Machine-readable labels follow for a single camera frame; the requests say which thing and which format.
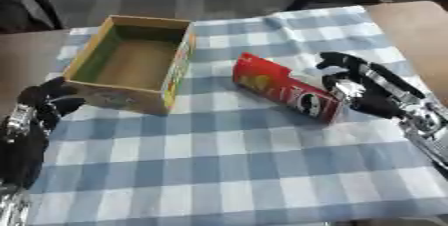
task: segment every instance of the table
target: table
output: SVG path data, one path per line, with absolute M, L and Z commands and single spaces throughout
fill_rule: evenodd
M 445 64 L 437 63 L 446 60 L 448 51 L 448 43 L 444 39 L 448 36 L 446 11 L 428 1 L 366 8 L 391 42 L 413 63 L 425 83 L 448 106 Z M 38 84 L 44 79 L 68 32 L 60 30 L 0 36 L 0 115 L 11 110 L 16 95 L 24 87 Z

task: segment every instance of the cardboard box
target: cardboard box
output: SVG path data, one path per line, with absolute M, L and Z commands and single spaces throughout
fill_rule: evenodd
M 166 114 L 194 48 L 188 21 L 110 16 L 63 75 L 88 104 Z

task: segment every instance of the tablecloth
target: tablecloth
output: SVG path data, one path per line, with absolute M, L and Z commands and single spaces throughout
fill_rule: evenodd
M 196 22 L 167 117 L 84 106 L 51 136 L 32 225 L 259 225 L 448 211 L 448 184 L 396 122 L 344 108 L 325 126 L 237 88 L 242 52 L 318 76 L 319 52 L 382 63 L 430 91 L 363 7 Z M 73 29 L 58 75 L 96 28 Z

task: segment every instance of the red can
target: red can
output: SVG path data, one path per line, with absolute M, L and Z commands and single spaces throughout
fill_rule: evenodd
M 233 81 L 266 98 L 330 123 L 339 108 L 329 92 L 290 76 L 291 69 L 243 53 L 233 68 Z

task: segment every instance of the robotic hand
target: robotic hand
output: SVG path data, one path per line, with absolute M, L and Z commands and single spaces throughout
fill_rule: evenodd
M 76 90 L 64 83 L 60 77 L 26 88 L 0 125 L 0 226 L 25 225 L 31 205 L 26 190 L 39 176 L 48 136 L 85 102 L 65 97 Z
M 348 54 L 326 52 L 318 69 L 346 71 L 323 77 L 325 88 L 351 109 L 399 120 L 404 135 L 438 167 L 448 170 L 448 111 L 386 67 Z

